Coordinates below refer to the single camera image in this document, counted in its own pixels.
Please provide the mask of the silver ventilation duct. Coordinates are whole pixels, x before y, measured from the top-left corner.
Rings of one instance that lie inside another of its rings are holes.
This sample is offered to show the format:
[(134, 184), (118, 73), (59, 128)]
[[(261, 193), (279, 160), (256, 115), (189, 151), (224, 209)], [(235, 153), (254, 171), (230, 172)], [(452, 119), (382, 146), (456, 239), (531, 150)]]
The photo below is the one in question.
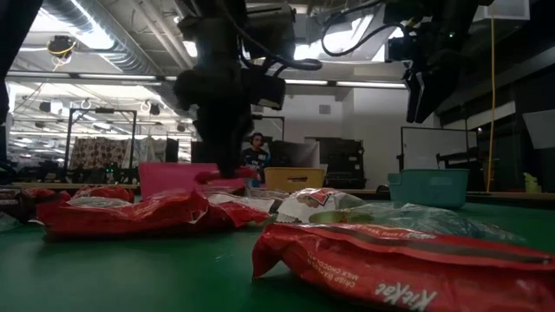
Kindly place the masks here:
[(174, 74), (195, 61), (177, 28), (187, 13), (178, 0), (43, 0), (42, 13), (123, 73)]

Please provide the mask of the white ceiling vent box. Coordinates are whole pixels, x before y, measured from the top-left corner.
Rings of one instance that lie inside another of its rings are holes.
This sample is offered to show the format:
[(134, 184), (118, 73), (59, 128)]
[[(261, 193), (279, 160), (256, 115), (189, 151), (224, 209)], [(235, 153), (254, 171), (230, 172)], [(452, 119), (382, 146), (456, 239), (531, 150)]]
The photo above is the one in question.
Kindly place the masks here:
[(491, 18), (527, 21), (530, 19), (530, 0), (493, 0), (489, 5), (479, 6), (473, 20)]

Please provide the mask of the long ceiling light bar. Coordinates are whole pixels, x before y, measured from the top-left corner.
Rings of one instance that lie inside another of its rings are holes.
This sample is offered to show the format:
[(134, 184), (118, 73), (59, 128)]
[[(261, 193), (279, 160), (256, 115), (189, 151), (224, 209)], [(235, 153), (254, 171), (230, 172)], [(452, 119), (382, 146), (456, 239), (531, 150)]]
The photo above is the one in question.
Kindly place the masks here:
[[(47, 83), (74, 83), (74, 84), (120, 84), (160, 86), (162, 82), (175, 82), (175, 75), (116, 75), (116, 74), (86, 74), (68, 72), (42, 72), (42, 71), (9, 71), (5, 76), (6, 81), (13, 82), (47, 82)], [(400, 82), (391, 81), (322, 81), (286, 79), (287, 85), (315, 86), (330, 88), (379, 88), (379, 89), (406, 89)]]

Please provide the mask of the red plastic bin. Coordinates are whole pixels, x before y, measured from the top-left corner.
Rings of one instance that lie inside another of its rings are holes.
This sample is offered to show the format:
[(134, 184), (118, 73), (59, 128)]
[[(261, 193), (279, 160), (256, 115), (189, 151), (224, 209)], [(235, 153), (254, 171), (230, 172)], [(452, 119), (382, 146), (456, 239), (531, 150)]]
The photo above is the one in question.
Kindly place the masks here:
[[(215, 164), (205, 163), (169, 163), (143, 162), (139, 163), (140, 192), (143, 200), (157, 195), (174, 193), (189, 193), (198, 191), (205, 195), (201, 185), (194, 180), (199, 172), (217, 171)], [(244, 186), (244, 179), (214, 180), (206, 185)]]

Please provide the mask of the person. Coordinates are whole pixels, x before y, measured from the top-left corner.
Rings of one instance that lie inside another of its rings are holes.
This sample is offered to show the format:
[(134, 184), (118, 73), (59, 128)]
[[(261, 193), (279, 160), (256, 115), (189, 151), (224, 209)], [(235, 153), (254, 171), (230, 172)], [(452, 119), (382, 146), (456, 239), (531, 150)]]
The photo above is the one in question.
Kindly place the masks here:
[(241, 152), (241, 160), (243, 166), (257, 173), (257, 177), (250, 182), (251, 186), (256, 187), (264, 183), (264, 169), (270, 163), (270, 154), (263, 148), (263, 134), (253, 133), (249, 141), (251, 146)]

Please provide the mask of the black ceiling-hung device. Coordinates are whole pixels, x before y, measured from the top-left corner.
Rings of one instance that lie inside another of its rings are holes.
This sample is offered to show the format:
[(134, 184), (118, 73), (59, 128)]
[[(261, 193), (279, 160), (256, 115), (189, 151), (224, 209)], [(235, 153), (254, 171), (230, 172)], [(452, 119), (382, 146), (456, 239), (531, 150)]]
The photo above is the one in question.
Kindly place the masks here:
[(77, 41), (69, 36), (54, 36), (48, 41), (46, 48), (47, 51), (58, 59), (69, 58), (77, 44)]

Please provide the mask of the clear green candy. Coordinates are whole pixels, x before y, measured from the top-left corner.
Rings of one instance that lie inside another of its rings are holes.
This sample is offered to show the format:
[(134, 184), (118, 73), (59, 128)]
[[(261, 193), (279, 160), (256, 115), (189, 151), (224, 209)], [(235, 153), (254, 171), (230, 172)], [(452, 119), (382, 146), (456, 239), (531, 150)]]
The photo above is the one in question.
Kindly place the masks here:
[(312, 224), (398, 224), (403, 220), (415, 218), (414, 209), (402, 209), (395, 203), (370, 203), (367, 205), (323, 211), (312, 214)]

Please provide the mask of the grey monitor back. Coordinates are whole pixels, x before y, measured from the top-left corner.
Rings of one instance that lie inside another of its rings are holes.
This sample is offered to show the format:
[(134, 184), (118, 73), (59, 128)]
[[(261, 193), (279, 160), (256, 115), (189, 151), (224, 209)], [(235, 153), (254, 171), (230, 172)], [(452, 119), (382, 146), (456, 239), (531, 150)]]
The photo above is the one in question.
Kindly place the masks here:
[(269, 145), (269, 167), (319, 168), (320, 145), (318, 142), (294, 143), (273, 141)]

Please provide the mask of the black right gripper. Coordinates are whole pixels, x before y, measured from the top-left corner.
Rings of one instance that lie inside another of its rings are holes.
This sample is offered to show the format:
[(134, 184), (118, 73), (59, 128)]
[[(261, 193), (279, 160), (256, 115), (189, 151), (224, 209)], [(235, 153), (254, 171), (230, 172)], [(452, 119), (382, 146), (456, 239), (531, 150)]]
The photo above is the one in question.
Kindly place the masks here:
[(460, 57), (474, 15), (474, 12), (401, 14), (402, 51), (410, 61), (402, 77), (408, 90), (408, 123), (422, 123), (454, 91), (454, 71), (447, 66)]

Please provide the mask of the green table mat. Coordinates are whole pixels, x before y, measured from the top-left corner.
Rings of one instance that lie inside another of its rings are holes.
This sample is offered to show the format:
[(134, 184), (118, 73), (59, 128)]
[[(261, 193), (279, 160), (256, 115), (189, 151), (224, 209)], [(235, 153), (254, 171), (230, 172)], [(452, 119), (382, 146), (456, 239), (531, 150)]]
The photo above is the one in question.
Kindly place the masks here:
[(35, 224), (0, 233), (0, 312), (364, 312), (276, 265), (253, 279), (261, 230), (49, 241)]

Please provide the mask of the teal plastic bin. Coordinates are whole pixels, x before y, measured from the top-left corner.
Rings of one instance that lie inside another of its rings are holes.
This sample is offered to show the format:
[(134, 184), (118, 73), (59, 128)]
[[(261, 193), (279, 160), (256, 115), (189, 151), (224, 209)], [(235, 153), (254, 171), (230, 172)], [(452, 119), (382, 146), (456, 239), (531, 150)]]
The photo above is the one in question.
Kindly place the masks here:
[(468, 170), (406, 169), (388, 174), (395, 202), (457, 210), (466, 203)]

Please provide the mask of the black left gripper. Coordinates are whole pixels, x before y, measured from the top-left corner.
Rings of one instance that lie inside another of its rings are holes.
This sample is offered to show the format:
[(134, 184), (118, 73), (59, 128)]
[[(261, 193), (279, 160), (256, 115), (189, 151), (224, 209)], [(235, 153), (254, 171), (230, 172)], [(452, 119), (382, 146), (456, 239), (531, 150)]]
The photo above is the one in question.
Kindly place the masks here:
[[(265, 71), (275, 64), (297, 66), (295, 21), (296, 11), (288, 4), (200, 4), (195, 15), (177, 24), (183, 40), (193, 43), (197, 54), (190, 68), (178, 75), (173, 92), (182, 109), (197, 106), (193, 124), (221, 178), (247, 177), (240, 167), (245, 163), (243, 141), (254, 128), (251, 105), (277, 111), (283, 107), (285, 80)], [(264, 60), (261, 69), (241, 70), (237, 116), (229, 139), (225, 98), (219, 92), (219, 79), (214, 81), (210, 75), (252, 68), (255, 59)]]

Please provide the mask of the white PayDay bar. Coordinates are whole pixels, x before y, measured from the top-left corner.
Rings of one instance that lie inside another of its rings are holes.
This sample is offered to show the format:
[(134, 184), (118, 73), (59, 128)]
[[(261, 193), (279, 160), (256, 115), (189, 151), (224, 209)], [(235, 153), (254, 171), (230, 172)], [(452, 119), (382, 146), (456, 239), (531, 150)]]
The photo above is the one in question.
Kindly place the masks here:
[(330, 188), (305, 188), (284, 199), (277, 209), (277, 222), (308, 223), (310, 216), (365, 205), (365, 201), (346, 192)]

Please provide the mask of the whiteboard with black frame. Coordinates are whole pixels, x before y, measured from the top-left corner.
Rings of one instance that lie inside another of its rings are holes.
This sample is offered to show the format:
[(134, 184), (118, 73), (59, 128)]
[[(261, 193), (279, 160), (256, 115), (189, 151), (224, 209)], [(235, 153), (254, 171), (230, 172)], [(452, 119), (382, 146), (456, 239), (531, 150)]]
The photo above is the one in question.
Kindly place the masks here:
[(401, 127), (401, 153), (397, 156), (399, 170), (437, 169), (436, 155), (465, 153), (477, 146), (475, 131)]

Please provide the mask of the black cabinet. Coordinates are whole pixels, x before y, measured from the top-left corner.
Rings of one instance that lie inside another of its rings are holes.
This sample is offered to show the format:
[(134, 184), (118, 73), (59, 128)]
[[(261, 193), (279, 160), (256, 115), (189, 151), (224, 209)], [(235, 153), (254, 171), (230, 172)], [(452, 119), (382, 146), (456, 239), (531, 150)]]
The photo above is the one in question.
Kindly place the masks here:
[(325, 165), (323, 185), (335, 189), (364, 189), (364, 148), (360, 140), (318, 138), (320, 164)]

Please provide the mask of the patterned hanging cloth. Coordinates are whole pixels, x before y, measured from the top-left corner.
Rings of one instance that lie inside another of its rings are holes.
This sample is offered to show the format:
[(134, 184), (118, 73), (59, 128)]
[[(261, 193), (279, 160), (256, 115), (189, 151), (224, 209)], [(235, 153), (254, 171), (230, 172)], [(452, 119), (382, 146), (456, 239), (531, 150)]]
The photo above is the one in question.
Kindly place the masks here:
[(101, 169), (107, 165), (124, 166), (129, 140), (77, 138), (70, 153), (69, 169)]

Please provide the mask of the black rig frame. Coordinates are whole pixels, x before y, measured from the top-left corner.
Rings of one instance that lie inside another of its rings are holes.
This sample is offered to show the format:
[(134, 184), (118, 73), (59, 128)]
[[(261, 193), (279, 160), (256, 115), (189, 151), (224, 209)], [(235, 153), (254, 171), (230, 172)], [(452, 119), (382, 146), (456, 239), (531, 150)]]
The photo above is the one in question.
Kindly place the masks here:
[[(73, 114), (75, 112), (83, 112), (76, 120), (73, 118)], [(115, 114), (115, 113), (122, 113), (122, 114), (131, 114), (133, 116), (132, 120), (132, 132), (131, 132), (131, 139), (130, 139), (130, 158), (128, 162), (128, 169), (133, 167), (133, 159), (134, 159), (134, 146), (135, 146), (135, 133), (136, 133), (136, 126), (137, 126), (137, 111), (136, 110), (129, 110), (129, 109), (115, 109), (115, 108), (107, 108), (107, 107), (98, 107), (95, 109), (92, 108), (70, 108), (69, 109), (69, 121), (67, 127), (67, 136), (66, 136), (66, 149), (64, 154), (64, 161), (63, 161), (63, 172), (64, 174), (67, 173), (69, 169), (69, 148), (70, 148), (70, 141), (72, 136), (72, 127), (73, 125), (81, 118), (84, 117), (87, 113), (94, 112), (96, 114)]]
[(261, 133), (266, 139), (284, 140), (285, 138), (285, 117), (267, 116), (253, 114), (254, 133)]

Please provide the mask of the red white candy bar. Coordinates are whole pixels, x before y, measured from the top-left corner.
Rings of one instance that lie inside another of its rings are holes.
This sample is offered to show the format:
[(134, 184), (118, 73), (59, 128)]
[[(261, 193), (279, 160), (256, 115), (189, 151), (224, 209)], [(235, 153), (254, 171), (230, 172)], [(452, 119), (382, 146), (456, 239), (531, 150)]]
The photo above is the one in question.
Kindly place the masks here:
[(208, 196), (208, 201), (211, 204), (221, 205), (223, 203), (235, 203), (249, 206), (259, 211), (264, 211), (270, 214), (276, 213), (279, 206), (283, 203), (284, 199), (274, 198), (250, 198), (244, 196), (234, 196), (225, 193), (214, 193)]

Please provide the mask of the white angled panel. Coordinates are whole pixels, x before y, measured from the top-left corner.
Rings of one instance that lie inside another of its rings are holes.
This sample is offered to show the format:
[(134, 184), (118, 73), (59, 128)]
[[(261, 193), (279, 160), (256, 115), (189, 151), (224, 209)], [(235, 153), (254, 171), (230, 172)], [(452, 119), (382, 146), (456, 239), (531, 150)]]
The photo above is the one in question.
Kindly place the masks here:
[(534, 149), (555, 147), (555, 109), (523, 114)]

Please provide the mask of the clear blue candy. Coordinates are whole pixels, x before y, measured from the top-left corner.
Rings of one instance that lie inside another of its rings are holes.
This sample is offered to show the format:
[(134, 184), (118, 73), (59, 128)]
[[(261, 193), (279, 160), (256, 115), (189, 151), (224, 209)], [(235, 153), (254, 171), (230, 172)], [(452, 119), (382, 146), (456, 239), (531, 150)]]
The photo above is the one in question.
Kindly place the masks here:
[(393, 218), (399, 227), (430, 233), (496, 241), (505, 244), (524, 245), (526, 240), (495, 224), (485, 223), (471, 218), (445, 215)]

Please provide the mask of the black upright panel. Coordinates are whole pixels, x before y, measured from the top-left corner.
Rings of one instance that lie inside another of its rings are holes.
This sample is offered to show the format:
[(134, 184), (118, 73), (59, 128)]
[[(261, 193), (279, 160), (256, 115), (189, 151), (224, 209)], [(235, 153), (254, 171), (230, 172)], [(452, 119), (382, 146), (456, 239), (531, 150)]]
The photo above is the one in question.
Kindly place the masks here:
[(179, 142), (174, 139), (166, 139), (166, 162), (176, 163), (179, 161)]

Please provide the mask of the yellow-green object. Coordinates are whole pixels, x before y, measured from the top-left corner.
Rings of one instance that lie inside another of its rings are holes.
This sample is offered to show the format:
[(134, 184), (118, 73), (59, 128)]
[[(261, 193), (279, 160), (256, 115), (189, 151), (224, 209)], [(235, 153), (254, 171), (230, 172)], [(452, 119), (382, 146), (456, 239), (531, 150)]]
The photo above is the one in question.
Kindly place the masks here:
[(536, 177), (532, 176), (528, 172), (524, 172), (523, 175), (525, 180), (526, 193), (537, 194), (542, 192), (541, 186), (539, 185), (538, 179)]

